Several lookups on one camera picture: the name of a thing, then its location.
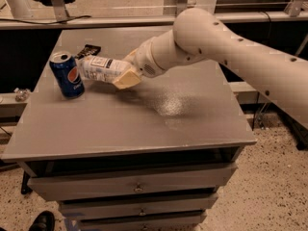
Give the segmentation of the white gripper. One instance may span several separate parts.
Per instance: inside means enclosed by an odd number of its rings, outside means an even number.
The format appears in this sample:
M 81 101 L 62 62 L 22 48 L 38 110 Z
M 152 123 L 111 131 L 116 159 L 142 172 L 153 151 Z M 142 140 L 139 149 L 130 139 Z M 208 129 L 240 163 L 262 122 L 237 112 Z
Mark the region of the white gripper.
M 163 60 L 168 53 L 168 42 L 162 37 L 153 37 L 134 49 L 123 58 L 124 62 L 134 64 L 143 76 L 154 78 L 167 72 Z M 124 90 L 137 85 L 141 81 L 141 74 L 133 67 L 126 69 L 113 80 L 113 85 Z

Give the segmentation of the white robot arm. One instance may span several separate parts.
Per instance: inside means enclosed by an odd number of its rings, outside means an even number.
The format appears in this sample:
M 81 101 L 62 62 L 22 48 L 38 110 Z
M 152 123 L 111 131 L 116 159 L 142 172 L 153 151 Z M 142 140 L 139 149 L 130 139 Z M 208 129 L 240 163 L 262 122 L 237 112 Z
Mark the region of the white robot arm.
M 308 128 L 308 62 L 240 37 L 202 9 L 181 12 L 169 31 L 145 41 L 124 60 L 129 68 L 113 81 L 119 89 L 176 66 L 216 61 Z

